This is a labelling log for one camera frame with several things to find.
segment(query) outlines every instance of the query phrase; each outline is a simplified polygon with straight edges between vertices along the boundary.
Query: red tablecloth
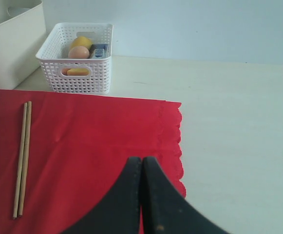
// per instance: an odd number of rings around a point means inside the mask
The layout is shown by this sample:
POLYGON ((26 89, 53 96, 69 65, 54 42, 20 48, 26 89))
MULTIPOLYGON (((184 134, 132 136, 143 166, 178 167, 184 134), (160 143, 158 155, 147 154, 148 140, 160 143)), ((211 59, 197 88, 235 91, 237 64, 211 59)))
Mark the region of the red tablecloth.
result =
POLYGON ((84 216, 130 156, 156 156, 186 190, 180 103, 0 90, 0 233, 54 234, 84 216), (23 217, 12 220, 23 103, 32 101, 23 217))

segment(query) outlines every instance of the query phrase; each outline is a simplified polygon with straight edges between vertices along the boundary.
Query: basket handle hole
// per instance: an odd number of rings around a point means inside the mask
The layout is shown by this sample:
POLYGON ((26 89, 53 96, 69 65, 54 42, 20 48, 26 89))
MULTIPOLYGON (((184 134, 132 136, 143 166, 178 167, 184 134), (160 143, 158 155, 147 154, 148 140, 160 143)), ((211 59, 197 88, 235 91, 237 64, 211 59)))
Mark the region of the basket handle hole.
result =
POLYGON ((62 68, 61 73, 64 76, 82 76, 86 77, 90 74, 90 71, 87 68, 62 68))
POLYGON ((76 34, 77 37, 83 36, 83 37, 87 37, 89 39, 95 38, 95 35, 96 35, 95 32, 77 32, 77 34, 76 34))

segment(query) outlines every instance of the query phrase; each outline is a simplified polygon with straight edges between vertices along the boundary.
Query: white storage box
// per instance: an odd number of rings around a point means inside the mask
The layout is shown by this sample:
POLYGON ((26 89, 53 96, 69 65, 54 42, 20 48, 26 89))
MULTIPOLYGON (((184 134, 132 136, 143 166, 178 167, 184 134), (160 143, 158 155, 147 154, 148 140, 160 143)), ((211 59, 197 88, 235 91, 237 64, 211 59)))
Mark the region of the white storage box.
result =
POLYGON ((38 51, 44 75, 50 87, 61 93, 106 94, 111 83, 113 26, 106 23, 59 23, 38 51), (69 46, 78 36, 93 44, 108 44, 105 58, 68 59, 69 46), (65 76, 62 69, 86 68, 87 76, 65 76))
POLYGON ((13 89, 38 68, 46 38, 41 0, 0 0, 0 89, 13 89), (11 18, 9 7, 30 8, 11 18))

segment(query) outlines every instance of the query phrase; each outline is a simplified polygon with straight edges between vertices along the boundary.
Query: wooden chopstick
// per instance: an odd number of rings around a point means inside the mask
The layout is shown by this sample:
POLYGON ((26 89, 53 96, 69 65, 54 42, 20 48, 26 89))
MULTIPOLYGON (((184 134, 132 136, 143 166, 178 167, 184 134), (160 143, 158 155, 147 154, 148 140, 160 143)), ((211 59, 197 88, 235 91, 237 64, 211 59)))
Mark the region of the wooden chopstick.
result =
POLYGON ((32 115, 32 102, 29 101, 28 107, 27 107, 27 118, 26 118, 26 128, 25 128, 25 140, 24 140, 23 165, 22 165, 22 173, 21 173, 21 185, 20 185, 20 198, 19 198, 18 216, 22 216, 22 214, 23 214, 26 177, 27 177, 27 174, 28 174, 28 163, 29 163, 31 115, 32 115))
POLYGON ((17 218, 18 216, 18 205, 19 205, 20 183, 21 183, 21 173, 22 173, 22 165, 23 165, 23 152, 24 152, 24 139, 25 139, 25 130, 26 130, 27 109, 28 109, 28 103, 26 102, 23 106, 22 131, 21 131, 21 140, 20 140, 20 151, 19 151, 19 160, 18 160, 18 171, 17 171, 13 219, 17 218))

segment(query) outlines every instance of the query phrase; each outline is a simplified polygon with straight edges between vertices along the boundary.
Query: egg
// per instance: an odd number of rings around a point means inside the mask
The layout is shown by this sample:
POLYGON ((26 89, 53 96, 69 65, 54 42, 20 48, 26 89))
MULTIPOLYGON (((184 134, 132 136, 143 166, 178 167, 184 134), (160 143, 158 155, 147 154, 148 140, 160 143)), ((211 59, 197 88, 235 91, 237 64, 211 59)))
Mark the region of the egg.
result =
POLYGON ((76 46, 69 51, 69 59, 88 59, 89 50, 85 46, 76 46))

